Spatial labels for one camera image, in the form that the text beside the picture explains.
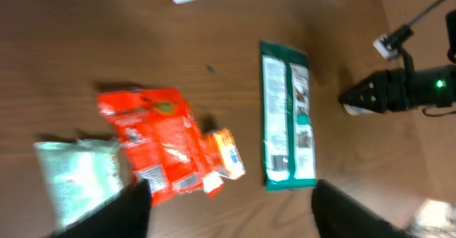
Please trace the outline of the red stick sachet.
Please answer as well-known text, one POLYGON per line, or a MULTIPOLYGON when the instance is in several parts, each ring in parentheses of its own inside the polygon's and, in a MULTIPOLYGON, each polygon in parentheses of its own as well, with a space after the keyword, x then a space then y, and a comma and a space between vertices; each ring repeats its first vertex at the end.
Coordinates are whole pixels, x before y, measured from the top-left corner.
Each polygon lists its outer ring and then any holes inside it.
POLYGON ((219 173, 221 159, 216 145, 208 140, 204 142, 203 153, 203 190, 206 196, 214 197, 224 186, 224 181, 219 173))

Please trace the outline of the red snack packet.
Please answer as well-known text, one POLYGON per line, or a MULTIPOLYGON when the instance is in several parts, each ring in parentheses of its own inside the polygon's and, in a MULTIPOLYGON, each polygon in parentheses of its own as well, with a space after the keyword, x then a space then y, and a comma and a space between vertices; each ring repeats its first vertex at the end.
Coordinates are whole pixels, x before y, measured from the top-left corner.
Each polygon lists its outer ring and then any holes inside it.
POLYGON ((100 93, 100 114, 114 127, 152 205, 203 190, 204 140, 188 102, 175 88, 100 93))

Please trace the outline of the green white packet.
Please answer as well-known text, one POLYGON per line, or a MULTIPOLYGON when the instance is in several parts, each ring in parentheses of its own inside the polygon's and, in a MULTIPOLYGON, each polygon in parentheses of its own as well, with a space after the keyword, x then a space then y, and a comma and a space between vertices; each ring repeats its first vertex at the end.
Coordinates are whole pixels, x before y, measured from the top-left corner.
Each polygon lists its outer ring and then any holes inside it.
POLYGON ((261 41, 262 146, 268 192, 316 185, 307 54, 261 41))

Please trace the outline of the teal white snack packet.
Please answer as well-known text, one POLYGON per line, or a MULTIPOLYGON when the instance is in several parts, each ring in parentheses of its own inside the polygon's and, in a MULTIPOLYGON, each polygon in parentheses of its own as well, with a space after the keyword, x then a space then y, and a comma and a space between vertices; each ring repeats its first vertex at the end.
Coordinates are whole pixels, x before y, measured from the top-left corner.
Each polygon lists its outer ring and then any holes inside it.
POLYGON ((81 221, 123 189, 117 140, 37 142, 34 148, 59 230, 81 221))

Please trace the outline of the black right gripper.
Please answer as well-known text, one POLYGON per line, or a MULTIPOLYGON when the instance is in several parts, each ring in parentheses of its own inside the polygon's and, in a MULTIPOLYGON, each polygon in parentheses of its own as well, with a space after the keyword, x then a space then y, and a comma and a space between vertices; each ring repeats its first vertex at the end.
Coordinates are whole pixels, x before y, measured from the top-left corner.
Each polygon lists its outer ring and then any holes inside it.
POLYGON ((403 68, 377 71, 342 92, 338 102, 375 113, 450 107, 455 102, 455 64, 412 73, 403 68))

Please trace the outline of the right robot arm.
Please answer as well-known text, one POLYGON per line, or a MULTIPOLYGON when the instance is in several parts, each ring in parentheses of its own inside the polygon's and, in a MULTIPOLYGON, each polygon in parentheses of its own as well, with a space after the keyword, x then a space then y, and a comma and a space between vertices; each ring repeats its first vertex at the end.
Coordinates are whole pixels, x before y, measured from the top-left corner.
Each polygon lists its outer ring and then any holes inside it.
POLYGON ((449 108, 455 102, 455 11, 445 16, 450 47, 449 65, 416 71, 412 56, 403 48, 412 35, 411 25, 401 26, 390 35, 373 42, 387 60, 401 57, 402 68, 376 71, 338 96, 347 110, 367 110, 384 114, 422 107, 423 115, 431 118, 453 115, 455 111, 431 114, 431 108, 449 108))

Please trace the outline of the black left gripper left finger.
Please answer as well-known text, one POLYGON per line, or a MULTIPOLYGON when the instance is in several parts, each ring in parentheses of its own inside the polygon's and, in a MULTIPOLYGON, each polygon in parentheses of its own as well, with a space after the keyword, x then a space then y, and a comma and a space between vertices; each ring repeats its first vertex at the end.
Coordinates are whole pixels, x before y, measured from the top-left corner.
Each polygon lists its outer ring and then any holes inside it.
POLYGON ((152 195, 149 182, 126 187, 118 197, 51 238, 146 238, 152 195))

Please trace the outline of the green lid seasoning jar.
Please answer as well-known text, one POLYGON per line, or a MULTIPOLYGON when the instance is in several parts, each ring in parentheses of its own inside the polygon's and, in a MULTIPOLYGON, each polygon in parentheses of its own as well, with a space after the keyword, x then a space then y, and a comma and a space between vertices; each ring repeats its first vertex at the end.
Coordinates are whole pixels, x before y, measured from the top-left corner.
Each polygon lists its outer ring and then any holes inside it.
POLYGON ((349 115, 357 116, 357 115, 368 115, 374 114, 372 110, 368 110, 365 108, 359 108, 353 105, 343 104, 343 108, 349 115))

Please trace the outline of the orange snack packet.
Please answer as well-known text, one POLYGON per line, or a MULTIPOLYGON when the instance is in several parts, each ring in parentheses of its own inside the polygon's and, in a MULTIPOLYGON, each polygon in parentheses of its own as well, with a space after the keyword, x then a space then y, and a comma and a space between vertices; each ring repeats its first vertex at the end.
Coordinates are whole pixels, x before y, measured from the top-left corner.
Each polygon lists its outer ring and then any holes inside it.
POLYGON ((246 174, 244 164, 230 130, 223 128, 204 135, 207 153, 217 172, 224 178, 238 180, 246 174))

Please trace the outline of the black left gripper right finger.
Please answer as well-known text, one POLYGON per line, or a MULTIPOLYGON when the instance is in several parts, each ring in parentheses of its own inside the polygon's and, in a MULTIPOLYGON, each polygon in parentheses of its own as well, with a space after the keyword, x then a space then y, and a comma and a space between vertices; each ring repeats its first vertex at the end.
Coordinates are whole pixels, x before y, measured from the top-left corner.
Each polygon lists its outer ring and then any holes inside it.
POLYGON ((327 180, 311 194, 311 210, 321 238, 413 238, 327 180))

